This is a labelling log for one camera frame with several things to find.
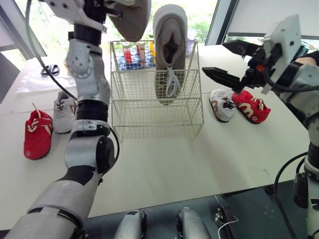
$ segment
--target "plastic bag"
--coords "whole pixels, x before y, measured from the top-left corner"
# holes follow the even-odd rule
[[[54,78],[64,88],[75,87],[75,80],[67,74],[67,70],[63,63],[59,64],[58,67],[60,68],[60,73],[53,75]],[[16,92],[28,93],[60,89],[49,76],[42,76],[40,73],[41,70],[42,67],[36,59],[30,60],[21,72],[23,74],[23,78]]]

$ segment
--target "wire basket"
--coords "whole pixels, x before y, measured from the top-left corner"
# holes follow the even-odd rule
[[[194,139],[204,125],[197,42],[186,58],[185,70],[174,70],[183,79],[176,98],[158,94],[159,76],[167,71],[155,69],[152,41],[145,43],[145,60],[135,54],[126,61],[124,41],[111,42],[112,126],[119,140],[124,138],[189,137]]]

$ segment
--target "gray shoe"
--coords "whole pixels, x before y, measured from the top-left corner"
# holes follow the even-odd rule
[[[151,0],[136,0],[132,6],[117,3],[115,9],[123,11],[123,18],[111,16],[110,19],[127,41],[137,42],[143,36],[148,25],[151,5]]]
[[[155,92],[159,102],[169,105],[184,82],[187,47],[187,16],[183,8],[169,4],[158,9],[153,19],[156,46]]]

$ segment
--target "black cable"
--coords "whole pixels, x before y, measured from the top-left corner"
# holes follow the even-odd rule
[[[319,233],[319,229],[312,234],[312,237],[315,237],[317,233]]]
[[[281,86],[275,82],[273,82],[270,79],[269,76],[269,66],[264,66],[264,71],[263,71],[263,75],[264,75],[264,79],[266,81],[267,84],[269,84],[272,88],[278,90],[278,91],[282,91],[282,92],[306,92],[306,91],[318,91],[319,90],[319,86],[313,86],[313,87],[300,87],[300,88],[289,88],[289,87],[285,87],[285,86]]]
[[[292,237],[293,239],[297,239],[297,237],[296,237],[296,234],[295,234],[295,232],[294,232],[294,230],[293,230],[293,228],[292,228],[292,226],[291,226],[291,224],[290,224],[290,222],[289,222],[289,220],[288,220],[288,217],[287,217],[287,215],[286,215],[286,213],[285,213],[284,207],[283,207],[283,205],[281,204],[281,201],[280,201],[280,199],[279,199],[279,195],[278,195],[278,181],[279,181],[279,178],[280,178],[281,174],[283,173],[283,171],[285,170],[285,168],[287,168],[287,166],[288,166],[289,164],[291,164],[292,162],[294,162],[295,160],[297,160],[297,159],[300,158],[300,157],[306,156],[307,153],[308,153],[308,152],[301,153],[301,154],[299,154],[299,155],[293,157],[292,159],[290,159],[288,162],[286,162],[286,163],[282,166],[282,168],[279,170],[279,172],[278,172],[278,174],[277,174],[277,176],[276,176],[274,185],[273,185],[273,188],[274,188],[274,194],[273,194],[273,196],[274,196],[275,202],[277,203],[277,205],[278,205],[278,207],[279,207],[279,209],[280,209],[280,212],[281,212],[281,214],[283,215],[284,221],[285,221],[285,223],[286,223],[286,225],[287,225],[287,227],[288,227],[288,230],[289,230],[289,232],[290,232],[290,235],[291,235],[291,237]]]
[[[66,94],[68,94],[74,100],[77,100],[74,95],[72,95],[59,82],[57,82],[57,80],[54,78],[54,76],[51,74],[51,72],[46,68],[45,64],[43,63],[43,61],[42,61],[42,59],[40,57],[40,55],[37,53],[37,51],[35,49],[35,46],[33,44],[33,40],[32,40],[32,37],[31,37],[31,28],[30,28],[30,25],[29,25],[31,2],[32,2],[32,0],[27,0],[26,9],[25,9],[25,30],[26,30],[26,35],[28,36],[28,39],[29,39],[30,46],[31,46],[36,58],[38,59],[40,65],[44,68],[44,70],[46,71],[48,76],[58,85],[58,87],[61,88],[61,90],[63,90]]]
[[[114,130],[111,127],[110,127],[110,131],[114,135],[114,138],[116,140],[116,144],[118,146],[118,151],[117,151],[116,156],[115,156],[115,160],[118,160],[119,155],[120,155],[120,142],[119,142],[119,139],[118,139],[117,135],[115,134]]]
[[[304,162],[305,162],[305,158],[303,158],[303,159],[299,162],[299,164],[298,164],[298,166],[297,166],[297,168],[296,168],[296,173],[299,173],[300,168],[301,168],[301,166],[303,165]]]

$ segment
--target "shoelace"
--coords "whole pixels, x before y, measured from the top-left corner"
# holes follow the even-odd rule
[[[32,104],[35,107],[35,110],[38,113],[39,118],[41,118],[41,113],[40,113],[39,109],[34,105],[34,103],[32,103]],[[31,133],[35,132],[35,130],[37,129],[36,124],[39,123],[39,118],[33,119],[32,124],[27,126],[29,132],[31,132]],[[45,128],[45,130],[49,133],[49,135],[51,135],[51,130],[49,129],[48,125],[42,124],[40,126],[43,126]]]
[[[59,110],[61,110],[63,107],[64,107],[64,102],[57,102],[56,103],[56,107],[59,109]]]
[[[236,108],[236,104],[235,104],[231,99],[229,99],[229,98],[227,98],[227,97],[224,97],[224,98],[222,98],[222,100],[226,101],[226,102],[223,104],[224,108],[230,108],[230,109]]]
[[[264,104],[263,104],[263,100],[262,100],[262,99],[252,98],[251,100],[252,100],[253,102],[259,101],[259,104],[258,104],[259,110],[260,110],[260,111],[263,111],[263,110],[264,110]]]
[[[180,92],[180,83],[175,75],[173,69],[171,67],[167,67],[167,85],[166,85],[166,97],[177,97],[177,92]]]

